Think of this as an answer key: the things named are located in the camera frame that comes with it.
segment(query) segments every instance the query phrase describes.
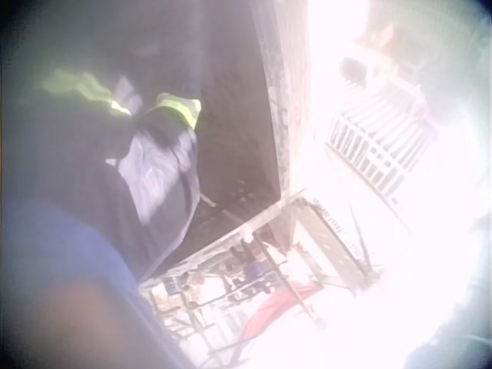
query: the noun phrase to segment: red cloth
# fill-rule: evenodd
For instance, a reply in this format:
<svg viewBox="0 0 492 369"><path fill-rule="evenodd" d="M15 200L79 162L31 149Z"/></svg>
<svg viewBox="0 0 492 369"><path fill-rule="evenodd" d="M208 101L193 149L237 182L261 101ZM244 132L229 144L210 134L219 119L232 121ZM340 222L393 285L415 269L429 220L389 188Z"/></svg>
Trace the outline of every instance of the red cloth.
<svg viewBox="0 0 492 369"><path fill-rule="evenodd" d="M320 290L315 283L300 284L291 282L291 285L303 300ZM296 303L296 298L286 288L276 290L263 304L260 305L246 323L241 334L241 341L259 335L283 313L295 306Z"/></svg>

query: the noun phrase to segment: firefighter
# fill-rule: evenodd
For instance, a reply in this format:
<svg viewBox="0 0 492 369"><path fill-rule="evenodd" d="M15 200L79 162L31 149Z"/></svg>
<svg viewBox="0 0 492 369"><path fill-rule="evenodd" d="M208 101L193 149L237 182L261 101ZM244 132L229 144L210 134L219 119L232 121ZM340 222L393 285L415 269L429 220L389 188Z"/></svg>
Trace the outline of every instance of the firefighter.
<svg viewBox="0 0 492 369"><path fill-rule="evenodd" d="M200 3L23 16L2 40L3 348L21 366L192 367L138 284L198 203Z"/></svg>

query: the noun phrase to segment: reflective stripe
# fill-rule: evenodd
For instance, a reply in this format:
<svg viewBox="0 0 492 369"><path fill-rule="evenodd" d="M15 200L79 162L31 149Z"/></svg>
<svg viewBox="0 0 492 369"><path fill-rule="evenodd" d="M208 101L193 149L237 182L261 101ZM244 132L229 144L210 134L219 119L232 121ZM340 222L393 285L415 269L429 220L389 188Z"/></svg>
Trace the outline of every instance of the reflective stripe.
<svg viewBox="0 0 492 369"><path fill-rule="evenodd" d="M89 101L104 102L113 110L131 115L127 108L123 108L113 99L111 91L99 84L97 79L89 73L71 75L61 69L55 69L43 82L42 88L52 94L66 94L76 91Z"/></svg>
<svg viewBox="0 0 492 369"><path fill-rule="evenodd" d="M201 103L197 99L179 98L168 93L159 94L155 108L170 108L177 111L184 122L194 130L200 115Z"/></svg>

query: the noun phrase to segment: firefighter's leg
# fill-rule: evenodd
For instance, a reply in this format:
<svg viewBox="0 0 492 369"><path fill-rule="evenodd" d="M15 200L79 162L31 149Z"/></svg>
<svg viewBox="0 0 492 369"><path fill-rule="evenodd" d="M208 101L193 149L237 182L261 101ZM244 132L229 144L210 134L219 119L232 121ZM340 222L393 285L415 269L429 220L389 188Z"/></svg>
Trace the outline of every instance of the firefighter's leg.
<svg viewBox="0 0 492 369"><path fill-rule="evenodd" d="M140 281L185 236L199 199L196 155L193 131L157 109L143 118L128 154L117 164L144 232L144 244L135 246L144 261L134 271Z"/></svg>

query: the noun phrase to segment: metal railing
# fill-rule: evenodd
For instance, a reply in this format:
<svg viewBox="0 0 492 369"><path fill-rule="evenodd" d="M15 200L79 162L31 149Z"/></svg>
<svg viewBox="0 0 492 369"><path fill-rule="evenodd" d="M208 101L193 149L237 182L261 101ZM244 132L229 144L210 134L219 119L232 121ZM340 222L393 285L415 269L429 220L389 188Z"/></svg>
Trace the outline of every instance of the metal railing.
<svg viewBox="0 0 492 369"><path fill-rule="evenodd" d="M397 189L415 168L434 137L424 120L349 83L348 107L328 132L327 144L391 207Z"/></svg>

